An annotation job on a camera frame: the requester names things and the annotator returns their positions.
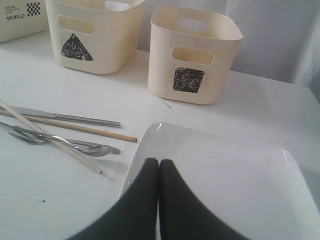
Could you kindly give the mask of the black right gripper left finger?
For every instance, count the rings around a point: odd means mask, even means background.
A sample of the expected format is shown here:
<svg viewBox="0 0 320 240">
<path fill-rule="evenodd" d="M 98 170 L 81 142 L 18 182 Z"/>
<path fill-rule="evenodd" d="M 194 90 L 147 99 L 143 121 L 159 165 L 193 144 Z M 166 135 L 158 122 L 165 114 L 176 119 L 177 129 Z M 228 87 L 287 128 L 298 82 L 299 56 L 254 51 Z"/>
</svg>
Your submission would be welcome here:
<svg viewBox="0 0 320 240">
<path fill-rule="evenodd" d="M 154 240 L 158 211 L 159 162 L 145 159 L 127 191 L 72 240 Z"/>
</svg>

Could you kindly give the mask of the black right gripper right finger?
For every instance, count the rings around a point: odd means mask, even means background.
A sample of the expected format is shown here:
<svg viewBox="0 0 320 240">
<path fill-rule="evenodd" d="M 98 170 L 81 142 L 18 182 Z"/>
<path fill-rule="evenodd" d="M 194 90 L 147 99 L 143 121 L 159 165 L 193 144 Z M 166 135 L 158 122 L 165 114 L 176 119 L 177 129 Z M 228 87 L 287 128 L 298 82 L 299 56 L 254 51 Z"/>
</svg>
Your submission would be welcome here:
<svg viewBox="0 0 320 240">
<path fill-rule="evenodd" d="M 240 240 L 242 235 L 214 215 L 192 192 L 170 159 L 161 161 L 159 226 L 163 240 Z"/>
</svg>

